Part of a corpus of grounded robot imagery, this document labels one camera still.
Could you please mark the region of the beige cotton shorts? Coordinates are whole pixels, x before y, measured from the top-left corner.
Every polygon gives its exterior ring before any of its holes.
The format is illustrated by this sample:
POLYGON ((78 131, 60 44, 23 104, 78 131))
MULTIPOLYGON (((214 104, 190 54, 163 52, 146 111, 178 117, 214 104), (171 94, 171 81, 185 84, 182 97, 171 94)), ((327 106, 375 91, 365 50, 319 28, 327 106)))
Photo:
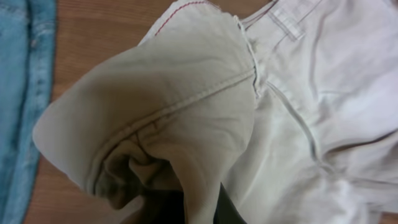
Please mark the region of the beige cotton shorts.
POLYGON ((127 223, 376 223, 397 202, 397 2, 176 1, 40 117, 127 223))

